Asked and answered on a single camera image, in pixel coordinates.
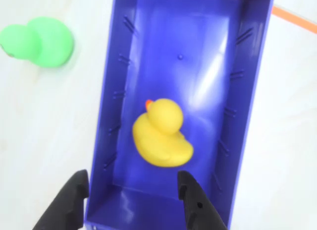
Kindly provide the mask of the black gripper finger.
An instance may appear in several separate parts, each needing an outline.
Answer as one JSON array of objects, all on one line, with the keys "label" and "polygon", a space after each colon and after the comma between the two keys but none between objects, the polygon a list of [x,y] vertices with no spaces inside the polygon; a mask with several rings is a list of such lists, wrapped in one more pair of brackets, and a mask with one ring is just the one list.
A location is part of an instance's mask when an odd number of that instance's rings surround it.
[{"label": "black gripper finger", "polygon": [[227,229],[202,187],[188,171],[178,172],[177,186],[178,198],[183,201],[184,205],[186,229]]},{"label": "black gripper finger", "polygon": [[84,200],[89,197],[86,170],[77,171],[65,183],[42,214],[35,230],[78,230],[84,224]]}]

